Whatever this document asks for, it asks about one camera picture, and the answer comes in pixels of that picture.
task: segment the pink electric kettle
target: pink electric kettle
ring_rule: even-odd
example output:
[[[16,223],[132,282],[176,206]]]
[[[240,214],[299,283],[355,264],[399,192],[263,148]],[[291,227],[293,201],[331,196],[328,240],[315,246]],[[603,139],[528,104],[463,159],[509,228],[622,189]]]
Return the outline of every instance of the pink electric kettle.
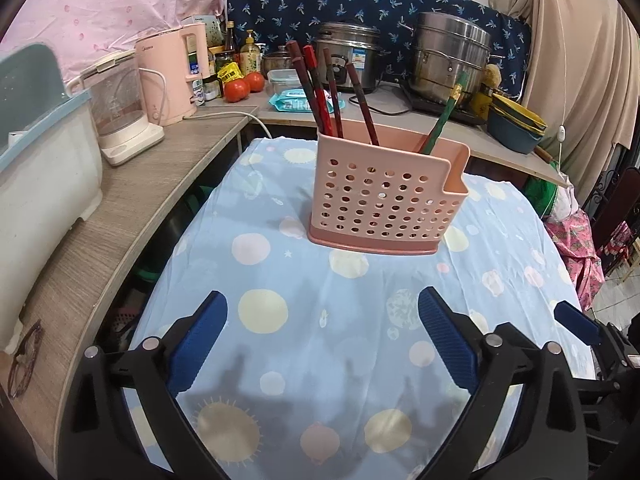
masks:
[[[192,74],[187,36],[195,36],[199,72]],[[161,126],[193,115],[192,82],[209,77],[209,57],[204,23],[171,28],[138,40],[135,44],[146,113]]]

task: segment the countertop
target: countertop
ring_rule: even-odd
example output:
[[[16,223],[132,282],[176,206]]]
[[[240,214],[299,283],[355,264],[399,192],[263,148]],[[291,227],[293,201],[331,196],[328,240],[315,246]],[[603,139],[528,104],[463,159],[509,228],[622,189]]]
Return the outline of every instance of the countertop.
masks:
[[[255,113],[243,104],[238,110]],[[44,338],[31,383],[12,401],[44,454],[56,462],[60,416],[84,348],[161,221],[196,177],[247,124],[246,117],[181,121],[164,139],[118,168],[103,163],[98,209],[78,222],[40,273],[21,316],[24,330],[42,320]],[[6,388],[12,358],[0,352]]]
[[[258,108],[258,118],[265,124],[283,124],[287,126],[307,126],[316,127],[311,113],[286,113],[278,112],[269,103],[267,92],[251,94],[247,99],[235,104],[226,104],[221,100],[214,100],[211,103],[216,107],[234,107],[236,105],[250,105]],[[361,121],[362,113],[360,107],[348,101],[350,94],[342,94],[346,101],[346,106],[342,110],[345,119]],[[408,102],[404,97],[401,88],[391,83],[382,83],[377,90],[367,95],[369,105],[384,110],[389,113],[407,110]],[[405,128],[415,132],[429,133],[438,118],[436,116],[410,111],[399,116],[385,116],[371,113],[375,124]],[[527,173],[543,180],[566,187],[566,183],[559,176],[558,172],[548,165],[535,153],[523,155],[505,148],[497,140],[484,132],[478,126],[467,126],[466,124],[448,121],[443,130],[442,137],[463,142],[469,146],[471,155],[484,160],[489,160],[508,168]]]

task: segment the silver bolt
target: silver bolt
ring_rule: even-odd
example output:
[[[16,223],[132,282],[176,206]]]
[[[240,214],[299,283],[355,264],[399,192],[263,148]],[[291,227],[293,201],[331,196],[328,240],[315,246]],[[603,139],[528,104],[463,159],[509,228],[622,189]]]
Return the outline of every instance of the silver bolt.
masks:
[[[157,337],[147,337],[142,342],[142,348],[144,348],[145,350],[155,350],[156,348],[158,348],[159,344],[160,340]]]
[[[552,354],[558,355],[562,353],[562,347],[556,343],[555,341],[551,341],[546,344],[546,349],[549,350]]]
[[[87,357],[89,359],[92,359],[94,357],[96,357],[98,355],[98,347],[97,346],[89,346],[89,348],[87,348],[84,351],[84,357]]]
[[[497,334],[487,334],[484,340],[489,346],[492,346],[494,348],[502,346],[502,338]]]

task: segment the beige curtain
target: beige curtain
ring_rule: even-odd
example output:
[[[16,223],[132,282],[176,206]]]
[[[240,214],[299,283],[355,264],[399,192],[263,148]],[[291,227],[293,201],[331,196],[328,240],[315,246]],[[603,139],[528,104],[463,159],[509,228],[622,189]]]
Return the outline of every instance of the beige curtain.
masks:
[[[529,76],[522,104],[548,124],[543,147],[584,202],[615,144],[629,148],[640,87],[638,35],[616,0],[490,0],[531,24]]]

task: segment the palm tree patterned fabric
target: palm tree patterned fabric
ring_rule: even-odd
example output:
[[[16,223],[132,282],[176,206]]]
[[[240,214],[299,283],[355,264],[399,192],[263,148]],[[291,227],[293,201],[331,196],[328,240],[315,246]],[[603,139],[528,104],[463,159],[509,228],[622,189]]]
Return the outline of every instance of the palm tree patterned fabric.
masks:
[[[380,31],[386,81],[400,81],[411,70],[411,33],[398,23],[413,25],[418,12],[446,12],[479,25],[492,37],[492,60],[500,67],[500,88],[519,99],[529,61],[531,29],[520,20],[471,0],[228,0],[228,17],[236,23],[236,38],[244,43],[253,29],[267,50],[297,40],[311,43],[321,23],[350,21]]]

